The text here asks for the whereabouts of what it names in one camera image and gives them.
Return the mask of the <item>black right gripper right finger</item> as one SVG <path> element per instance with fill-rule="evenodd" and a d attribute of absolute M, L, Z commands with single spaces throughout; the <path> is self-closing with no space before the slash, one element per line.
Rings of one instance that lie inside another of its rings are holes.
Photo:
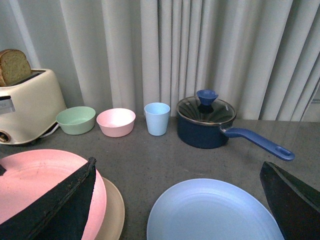
<path fill-rule="evenodd" d="M 283 238 L 318 240 L 320 192 L 268 161 L 263 163 L 259 177 Z"/>

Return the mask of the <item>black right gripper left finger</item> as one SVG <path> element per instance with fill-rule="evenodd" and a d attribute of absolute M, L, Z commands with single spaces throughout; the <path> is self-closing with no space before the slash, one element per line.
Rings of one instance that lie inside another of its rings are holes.
<path fill-rule="evenodd" d="M 89 218 L 96 159 L 0 225 L 2 240 L 80 240 Z"/>

